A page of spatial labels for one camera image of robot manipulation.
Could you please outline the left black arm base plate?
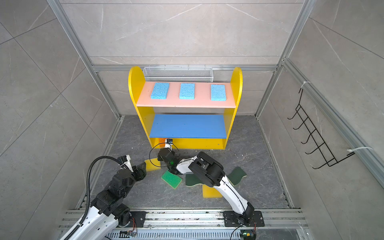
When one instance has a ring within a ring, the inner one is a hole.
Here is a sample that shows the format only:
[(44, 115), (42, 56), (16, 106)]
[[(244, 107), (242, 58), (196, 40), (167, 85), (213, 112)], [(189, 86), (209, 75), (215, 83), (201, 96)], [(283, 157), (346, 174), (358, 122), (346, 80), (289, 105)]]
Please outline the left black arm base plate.
[(143, 228), (147, 212), (145, 211), (133, 211), (130, 212), (130, 219), (128, 224), (126, 225), (126, 228), (133, 228), (134, 224), (136, 225), (136, 228)]

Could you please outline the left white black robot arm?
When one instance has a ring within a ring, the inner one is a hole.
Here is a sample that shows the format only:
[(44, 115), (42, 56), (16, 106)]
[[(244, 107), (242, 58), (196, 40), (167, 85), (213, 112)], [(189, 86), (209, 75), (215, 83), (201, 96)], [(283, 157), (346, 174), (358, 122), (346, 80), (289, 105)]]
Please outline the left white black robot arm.
[(107, 187), (97, 194), (83, 216), (62, 237), (63, 240), (102, 240), (117, 227), (132, 228), (126, 235), (135, 236), (144, 226), (146, 212), (131, 212), (123, 203), (134, 184), (147, 175), (146, 163), (123, 168)]

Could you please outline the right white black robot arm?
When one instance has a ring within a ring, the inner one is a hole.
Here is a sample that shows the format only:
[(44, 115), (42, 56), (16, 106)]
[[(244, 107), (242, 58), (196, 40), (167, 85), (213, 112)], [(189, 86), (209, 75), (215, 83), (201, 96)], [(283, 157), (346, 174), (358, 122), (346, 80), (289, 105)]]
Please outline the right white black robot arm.
[(199, 152), (192, 158), (180, 160), (171, 148), (163, 148), (158, 153), (158, 160), (166, 164), (171, 174), (192, 174), (204, 185), (217, 190), (232, 207), (232, 221), (235, 224), (249, 226), (253, 223), (255, 208), (233, 187), (224, 167), (208, 154)]

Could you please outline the light blue sponge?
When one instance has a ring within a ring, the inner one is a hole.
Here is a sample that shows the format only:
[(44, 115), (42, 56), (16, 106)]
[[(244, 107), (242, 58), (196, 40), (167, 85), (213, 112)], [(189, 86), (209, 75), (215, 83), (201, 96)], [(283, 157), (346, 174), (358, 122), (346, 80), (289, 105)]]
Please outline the light blue sponge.
[(226, 100), (226, 86), (211, 85), (211, 101), (225, 102)]
[(179, 99), (194, 100), (195, 99), (195, 84), (181, 83)]
[(155, 83), (151, 93), (152, 100), (165, 100), (168, 95), (169, 83)]

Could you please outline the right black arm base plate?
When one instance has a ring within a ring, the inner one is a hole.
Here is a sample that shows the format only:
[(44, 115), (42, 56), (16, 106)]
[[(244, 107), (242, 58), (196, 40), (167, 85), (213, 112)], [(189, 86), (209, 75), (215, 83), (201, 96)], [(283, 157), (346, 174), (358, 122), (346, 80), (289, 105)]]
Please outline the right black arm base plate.
[(253, 211), (248, 217), (239, 215), (233, 211), (224, 211), (223, 218), (226, 227), (264, 227), (264, 217), (262, 212)]

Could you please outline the orange yellow sponge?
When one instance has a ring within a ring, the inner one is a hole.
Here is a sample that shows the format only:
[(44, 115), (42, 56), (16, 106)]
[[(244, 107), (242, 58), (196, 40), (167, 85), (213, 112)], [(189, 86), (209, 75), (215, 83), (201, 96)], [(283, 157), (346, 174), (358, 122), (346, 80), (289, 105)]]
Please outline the orange yellow sponge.
[(166, 144), (166, 139), (165, 138), (159, 138), (159, 147), (164, 148)]

